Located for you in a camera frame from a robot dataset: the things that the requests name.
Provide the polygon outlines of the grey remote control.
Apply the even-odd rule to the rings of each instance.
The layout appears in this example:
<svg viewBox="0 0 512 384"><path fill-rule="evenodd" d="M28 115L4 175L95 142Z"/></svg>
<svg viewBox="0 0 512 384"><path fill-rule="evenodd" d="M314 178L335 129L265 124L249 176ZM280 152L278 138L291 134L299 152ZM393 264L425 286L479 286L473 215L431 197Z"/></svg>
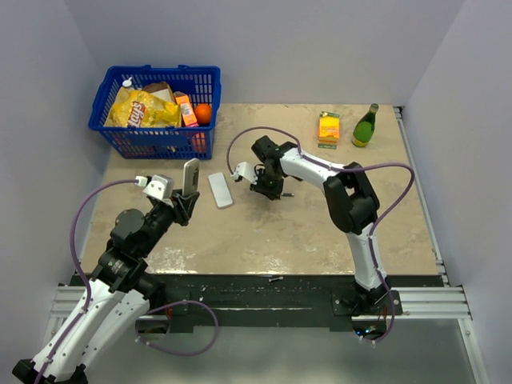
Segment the grey remote control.
<svg viewBox="0 0 512 384"><path fill-rule="evenodd" d="M184 196L191 195L198 190L200 161L192 158L183 166L183 183L182 194Z"/></svg>

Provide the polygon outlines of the white remote control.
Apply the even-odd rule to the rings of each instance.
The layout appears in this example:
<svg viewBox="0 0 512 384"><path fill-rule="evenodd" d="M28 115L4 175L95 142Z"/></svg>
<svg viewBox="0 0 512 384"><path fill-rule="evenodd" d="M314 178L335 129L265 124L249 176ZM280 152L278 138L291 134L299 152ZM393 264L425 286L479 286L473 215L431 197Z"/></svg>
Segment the white remote control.
<svg viewBox="0 0 512 384"><path fill-rule="evenodd" d="M217 208L224 209L233 205L234 201L222 172L209 175L208 182Z"/></svg>

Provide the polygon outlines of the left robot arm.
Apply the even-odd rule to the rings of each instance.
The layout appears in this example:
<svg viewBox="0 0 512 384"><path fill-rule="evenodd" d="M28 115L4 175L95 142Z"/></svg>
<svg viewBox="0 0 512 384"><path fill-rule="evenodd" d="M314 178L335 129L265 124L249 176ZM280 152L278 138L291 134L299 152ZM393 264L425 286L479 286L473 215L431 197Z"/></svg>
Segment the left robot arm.
<svg viewBox="0 0 512 384"><path fill-rule="evenodd" d="M174 190L162 199L149 196L146 214L121 212L76 307L39 353L17 362L13 376L22 383L85 383L88 369L128 326L145 312L160 312L165 285L146 272L146 257L171 225L189 223L198 198Z"/></svg>

